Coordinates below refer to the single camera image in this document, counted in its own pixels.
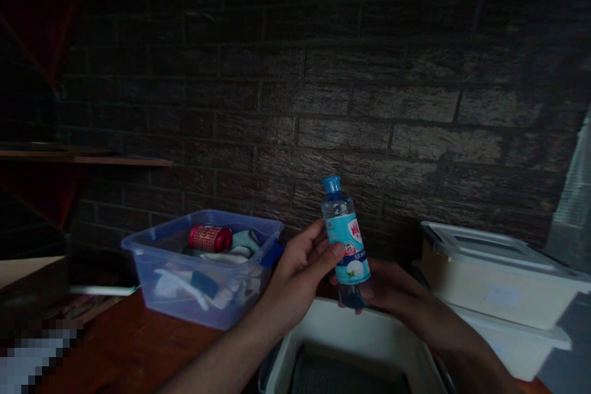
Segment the bottle label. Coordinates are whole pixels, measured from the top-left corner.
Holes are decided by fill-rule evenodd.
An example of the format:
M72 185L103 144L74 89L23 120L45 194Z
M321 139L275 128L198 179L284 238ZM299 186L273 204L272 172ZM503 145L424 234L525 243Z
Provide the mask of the bottle label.
M335 267L337 280L342 284L358 284L371 277L368 260L355 214L325 220L330 244L341 242L347 255Z

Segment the label sticker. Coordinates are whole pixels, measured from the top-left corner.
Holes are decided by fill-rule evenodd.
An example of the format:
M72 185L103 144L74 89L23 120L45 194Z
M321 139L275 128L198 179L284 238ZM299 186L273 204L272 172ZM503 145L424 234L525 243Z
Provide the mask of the label sticker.
M371 277L368 260L355 214L343 215L326 221L329 242L341 242L347 255L335 267L337 280L342 284L358 284Z
M519 305L521 291L508 286L491 286L486 301L495 305L515 308Z

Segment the blue plastic bin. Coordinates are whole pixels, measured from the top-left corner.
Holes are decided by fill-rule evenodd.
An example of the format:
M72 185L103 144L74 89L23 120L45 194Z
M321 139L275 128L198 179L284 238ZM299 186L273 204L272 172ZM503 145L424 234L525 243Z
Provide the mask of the blue plastic bin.
M240 265L182 254L197 225L230 228L233 233L252 230L261 248ZM206 209L132 234L121 247L134 255L148 308L225 331L252 308L266 287L271 269L260 262L282 230L277 220Z

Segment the red tin can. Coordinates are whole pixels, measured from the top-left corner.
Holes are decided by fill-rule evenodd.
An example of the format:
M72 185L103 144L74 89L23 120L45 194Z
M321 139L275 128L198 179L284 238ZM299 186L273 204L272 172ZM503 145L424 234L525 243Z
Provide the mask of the red tin can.
M207 252L221 252L232 244L232 231L209 225L195 226L189 234L189 246Z

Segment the blue bottle cap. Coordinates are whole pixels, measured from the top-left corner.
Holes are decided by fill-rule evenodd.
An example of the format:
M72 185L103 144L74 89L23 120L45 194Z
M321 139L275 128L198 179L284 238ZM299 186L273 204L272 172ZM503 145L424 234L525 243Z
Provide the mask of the blue bottle cap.
M327 194L340 191L340 177L338 175L331 175L330 177L322 179L322 184L324 185L324 190Z

